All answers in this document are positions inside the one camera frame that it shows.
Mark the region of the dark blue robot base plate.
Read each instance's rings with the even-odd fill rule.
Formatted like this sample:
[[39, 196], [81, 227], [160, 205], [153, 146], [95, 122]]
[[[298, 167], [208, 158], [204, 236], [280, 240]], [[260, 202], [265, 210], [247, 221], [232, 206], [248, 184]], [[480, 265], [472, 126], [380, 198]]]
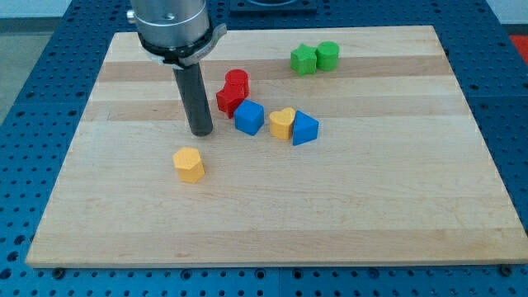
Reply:
[[233, 14], [316, 12], [317, 0], [228, 0]]

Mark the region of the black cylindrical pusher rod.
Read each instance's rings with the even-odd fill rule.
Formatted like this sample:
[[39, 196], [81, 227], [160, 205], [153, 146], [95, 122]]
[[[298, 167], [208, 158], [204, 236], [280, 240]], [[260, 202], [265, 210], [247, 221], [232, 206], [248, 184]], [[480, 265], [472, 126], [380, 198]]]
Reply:
[[194, 136], [206, 136], [214, 128], [199, 64], [172, 69], [186, 118]]

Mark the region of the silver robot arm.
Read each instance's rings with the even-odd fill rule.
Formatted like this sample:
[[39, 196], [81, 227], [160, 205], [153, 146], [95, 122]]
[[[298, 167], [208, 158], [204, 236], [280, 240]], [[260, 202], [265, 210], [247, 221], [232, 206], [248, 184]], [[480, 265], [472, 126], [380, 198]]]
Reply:
[[215, 25], [205, 0], [131, 0], [127, 21], [136, 26], [150, 57], [172, 68], [190, 130], [206, 136], [214, 128], [200, 61], [227, 34]]

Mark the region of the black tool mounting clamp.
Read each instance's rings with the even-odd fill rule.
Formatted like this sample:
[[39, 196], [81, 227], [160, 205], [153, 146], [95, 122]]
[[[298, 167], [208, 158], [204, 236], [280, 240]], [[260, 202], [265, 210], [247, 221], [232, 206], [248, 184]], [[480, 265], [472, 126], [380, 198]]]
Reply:
[[191, 45], [168, 48], [149, 43], [140, 33], [138, 33], [138, 37], [140, 44], [151, 60], [159, 64], [171, 65], [175, 69], [185, 69], [193, 64], [198, 64], [226, 34], [227, 25], [222, 23], [214, 29], [208, 29], [200, 39]]

